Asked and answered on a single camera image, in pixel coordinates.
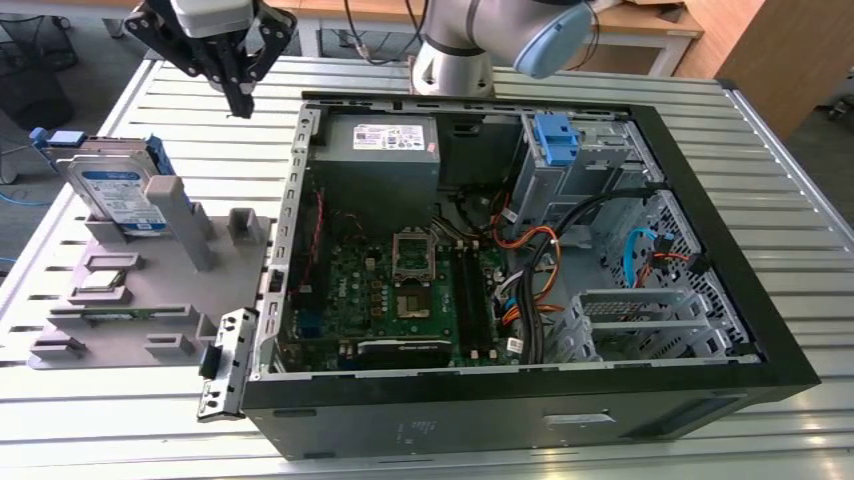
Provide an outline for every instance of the blue drive bay latch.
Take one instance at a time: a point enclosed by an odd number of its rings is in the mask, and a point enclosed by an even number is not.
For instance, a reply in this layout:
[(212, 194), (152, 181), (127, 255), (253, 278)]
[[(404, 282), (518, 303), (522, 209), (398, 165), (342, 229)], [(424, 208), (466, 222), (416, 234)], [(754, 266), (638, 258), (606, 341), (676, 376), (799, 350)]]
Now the blue drive bay latch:
[(580, 134), (572, 128), (570, 117), (538, 113), (534, 122), (539, 143), (546, 151), (546, 164), (551, 167), (570, 166), (580, 149)]

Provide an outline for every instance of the sticker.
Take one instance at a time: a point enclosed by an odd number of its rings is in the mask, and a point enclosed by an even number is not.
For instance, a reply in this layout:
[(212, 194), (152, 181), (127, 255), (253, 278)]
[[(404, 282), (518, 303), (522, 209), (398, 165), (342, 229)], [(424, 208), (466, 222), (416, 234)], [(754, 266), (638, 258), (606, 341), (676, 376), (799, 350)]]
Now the sticker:
[(354, 150), (424, 150), (424, 128), (420, 125), (356, 125), (352, 129)]
[(516, 223), (516, 220), (519, 219), (519, 215), (516, 215), (516, 212), (514, 212), (508, 208), (504, 208), (502, 210), (502, 216), (507, 219), (510, 223)]
[(83, 172), (88, 191), (123, 228), (140, 234), (165, 230), (165, 219), (144, 195), (144, 180), (135, 172)]
[(563, 425), (567, 423), (603, 423), (615, 422), (607, 413), (584, 413), (580, 415), (546, 415), (546, 425)]
[(518, 338), (510, 337), (507, 339), (507, 351), (512, 353), (522, 354), (522, 347), (524, 346), (524, 342)]

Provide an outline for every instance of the ram slot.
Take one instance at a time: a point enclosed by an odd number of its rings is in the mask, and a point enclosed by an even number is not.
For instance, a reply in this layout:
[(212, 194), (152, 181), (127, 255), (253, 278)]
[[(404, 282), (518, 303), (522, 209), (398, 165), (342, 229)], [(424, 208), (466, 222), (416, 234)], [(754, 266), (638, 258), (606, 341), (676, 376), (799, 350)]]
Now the ram slot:
[(487, 354), (492, 348), (490, 317), (486, 309), (486, 290), (480, 262), (475, 251), (456, 251), (451, 257), (454, 302), (456, 305), (456, 330), (459, 351)]

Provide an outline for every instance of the aluminum table surface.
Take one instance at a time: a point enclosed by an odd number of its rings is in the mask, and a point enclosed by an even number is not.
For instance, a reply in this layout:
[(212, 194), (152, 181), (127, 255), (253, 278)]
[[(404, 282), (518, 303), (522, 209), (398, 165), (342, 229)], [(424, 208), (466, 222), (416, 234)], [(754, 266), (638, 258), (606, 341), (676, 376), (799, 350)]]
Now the aluminum table surface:
[[(285, 462), (249, 421), (195, 421), (196, 369), (37, 372), (24, 362), (89, 238), (65, 188), (0, 289), (0, 478), (854, 477), (854, 237), (741, 94), (706, 80), (495, 75), (498, 94), (658, 107), (823, 383), (668, 443)], [(145, 61), (101, 135), (155, 133), (211, 215), (275, 216), (300, 92), (403, 92), (407, 70), (283, 58), (251, 120), (200, 79)]]

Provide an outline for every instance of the blue hard drive label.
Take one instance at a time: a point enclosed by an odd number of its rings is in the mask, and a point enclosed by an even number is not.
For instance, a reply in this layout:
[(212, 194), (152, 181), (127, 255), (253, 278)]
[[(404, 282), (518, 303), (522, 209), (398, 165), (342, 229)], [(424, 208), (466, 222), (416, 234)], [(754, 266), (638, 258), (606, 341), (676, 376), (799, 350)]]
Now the blue hard drive label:
[(145, 198), (145, 182), (136, 172), (87, 171), (80, 174), (95, 201), (113, 222), (139, 235), (165, 230), (165, 218)]
[(139, 180), (136, 172), (83, 172), (83, 178), (88, 180)]

